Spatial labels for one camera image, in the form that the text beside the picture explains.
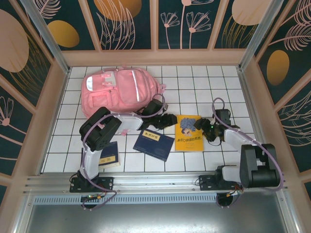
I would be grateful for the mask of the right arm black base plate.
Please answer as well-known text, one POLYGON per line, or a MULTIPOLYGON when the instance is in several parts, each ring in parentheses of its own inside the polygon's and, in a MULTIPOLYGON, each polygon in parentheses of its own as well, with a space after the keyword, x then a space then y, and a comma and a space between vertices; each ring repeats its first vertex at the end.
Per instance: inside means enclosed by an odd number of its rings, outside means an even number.
POLYGON ((236 182, 225 181, 217 178, 215 175, 199 176, 199 186, 201 191, 224 191, 234 190, 236 187, 242 189, 242 186, 236 182))

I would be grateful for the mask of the aluminium corner post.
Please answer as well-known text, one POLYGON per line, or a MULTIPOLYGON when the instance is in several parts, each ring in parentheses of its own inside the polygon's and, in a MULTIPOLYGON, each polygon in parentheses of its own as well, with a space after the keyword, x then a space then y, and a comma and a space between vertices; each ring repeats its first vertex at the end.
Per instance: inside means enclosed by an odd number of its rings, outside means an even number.
POLYGON ((35 3, 33 2, 33 0, 20 0, 20 2, 22 3, 25 11, 29 14, 30 19, 33 21, 38 31, 41 33, 43 39, 46 41, 50 51, 59 63, 61 69, 64 71, 65 74, 68 74, 69 66, 59 46, 55 42, 50 30, 48 29, 47 24, 38 12, 35 3))
POLYGON ((265 11, 253 36, 251 37, 251 40, 249 44, 247 45, 246 51, 243 54, 243 57, 239 65, 237 66, 238 71, 243 72, 243 70, 246 69, 246 67, 250 63, 257 48, 259 47, 262 40, 264 40, 264 37, 267 35, 267 32, 271 28, 271 25, 273 24, 273 21, 275 20, 277 14, 279 12, 282 12, 281 8, 282 8, 283 3, 284 3, 284 0, 272 0, 269 3, 267 10, 265 11))

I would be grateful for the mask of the aluminium front rail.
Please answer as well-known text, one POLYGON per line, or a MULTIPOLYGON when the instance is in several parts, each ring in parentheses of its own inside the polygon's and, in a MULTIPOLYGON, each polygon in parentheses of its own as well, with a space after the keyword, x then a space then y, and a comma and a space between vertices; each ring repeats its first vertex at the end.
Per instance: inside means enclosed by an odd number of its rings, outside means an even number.
MULTIPOLYGON (((113 190, 118 194, 174 194, 198 193, 196 184, 200 175, 212 171, 195 172, 101 172, 100 176, 112 177, 113 190)), ((23 193, 32 195, 70 195, 71 173, 44 173, 30 176, 23 193)))

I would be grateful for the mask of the right aluminium corner post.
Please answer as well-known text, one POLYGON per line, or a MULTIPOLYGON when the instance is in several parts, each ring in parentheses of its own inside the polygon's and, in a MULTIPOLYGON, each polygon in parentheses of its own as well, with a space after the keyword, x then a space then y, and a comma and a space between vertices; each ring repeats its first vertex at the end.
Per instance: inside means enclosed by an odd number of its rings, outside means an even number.
POLYGON ((259 47, 262 40, 264 40, 264 37, 267 35, 267 32, 271 28, 271 25, 273 24, 273 21, 275 20, 277 14, 279 12, 282 12, 281 8, 282 8, 283 3, 284 3, 284 0, 272 0, 269 3, 267 10, 265 11, 253 36, 251 37, 251 40, 249 44, 247 45, 246 51, 243 54, 243 57, 239 65, 237 66, 238 71, 243 72, 243 70, 246 69, 246 67, 250 63, 257 48, 259 47))

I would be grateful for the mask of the navy book small yellow label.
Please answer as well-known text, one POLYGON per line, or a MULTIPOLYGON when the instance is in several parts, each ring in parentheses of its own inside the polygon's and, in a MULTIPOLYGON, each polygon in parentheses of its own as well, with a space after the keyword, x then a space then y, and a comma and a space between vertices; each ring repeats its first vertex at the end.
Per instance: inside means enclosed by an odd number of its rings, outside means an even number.
POLYGON ((150 130, 142 130, 133 149, 166 162, 173 143, 174 138, 172 137, 150 130))

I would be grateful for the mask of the navy book wide yellow label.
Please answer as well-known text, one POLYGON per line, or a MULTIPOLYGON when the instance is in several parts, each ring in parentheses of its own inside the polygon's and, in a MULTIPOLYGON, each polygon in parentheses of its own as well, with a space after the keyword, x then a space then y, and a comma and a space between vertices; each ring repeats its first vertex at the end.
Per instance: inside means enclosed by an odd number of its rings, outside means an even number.
POLYGON ((101 152, 99 169, 106 169, 120 165, 118 143, 117 141, 110 142, 101 152))

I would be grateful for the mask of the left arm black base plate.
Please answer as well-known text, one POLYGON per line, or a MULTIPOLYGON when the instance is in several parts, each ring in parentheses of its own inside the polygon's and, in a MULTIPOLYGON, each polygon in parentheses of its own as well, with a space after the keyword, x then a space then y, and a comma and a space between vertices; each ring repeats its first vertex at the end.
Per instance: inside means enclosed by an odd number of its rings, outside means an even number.
MULTIPOLYGON (((97 185, 101 188, 112 190, 113 188, 113 177, 98 177, 97 185)), ((70 181, 69 187, 70 193, 91 193, 91 192, 102 192, 101 189, 93 186, 84 177, 74 177, 70 181)))

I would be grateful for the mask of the aluminium side rail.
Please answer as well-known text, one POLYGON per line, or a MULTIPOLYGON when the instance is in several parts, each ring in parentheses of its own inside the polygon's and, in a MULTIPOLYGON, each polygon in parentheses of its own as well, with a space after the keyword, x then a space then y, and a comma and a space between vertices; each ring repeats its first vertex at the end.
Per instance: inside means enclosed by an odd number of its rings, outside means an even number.
POLYGON ((259 118, 259 114, 257 112, 257 108, 255 106, 254 98, 252 97, 251 89, 249 87, 249 84, 247 83, 246 75, 243 71, 238 70, 238 77, 239 81, 242 87, 243 96, 245 99, 246 107, 248 110, 250 122, 252 125, 253 132, 252 133, 246 133, 249 135, 249 137, 257 140, 260 143, 267 144, 269 141, 266 140, 261 121, 259 118))

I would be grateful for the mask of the pink school backpack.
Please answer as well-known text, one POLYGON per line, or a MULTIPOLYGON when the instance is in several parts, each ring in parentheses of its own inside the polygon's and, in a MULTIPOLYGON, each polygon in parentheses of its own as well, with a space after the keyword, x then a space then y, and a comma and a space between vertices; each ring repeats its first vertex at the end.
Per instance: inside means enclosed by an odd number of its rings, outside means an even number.
POLYGON ((101 107, 112 113, 146 113, 149 103, 157 101, 166 86, 146 70, 108 68, 84 77, 81 87, 82 112, 90 118, 101 107))

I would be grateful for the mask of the left aluminium corner post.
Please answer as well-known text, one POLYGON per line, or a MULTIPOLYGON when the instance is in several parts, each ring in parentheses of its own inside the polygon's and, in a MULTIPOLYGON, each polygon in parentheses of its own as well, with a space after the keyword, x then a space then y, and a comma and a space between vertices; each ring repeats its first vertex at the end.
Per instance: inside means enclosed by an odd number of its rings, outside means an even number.
POLYGON ((20 2, 22 3, 25 11, 29 14, 30 19, 33 21, 38 31, 41 33, 43 39, 46 41, 50 51, 59 63, 61 69, 64 71, 65 74, 68 74, 69 66, 59 46, 55 42, 50 30, 48 29, 47 24, 38 12, 35 3, 33 2, 33 0, 20 0, 20 2))

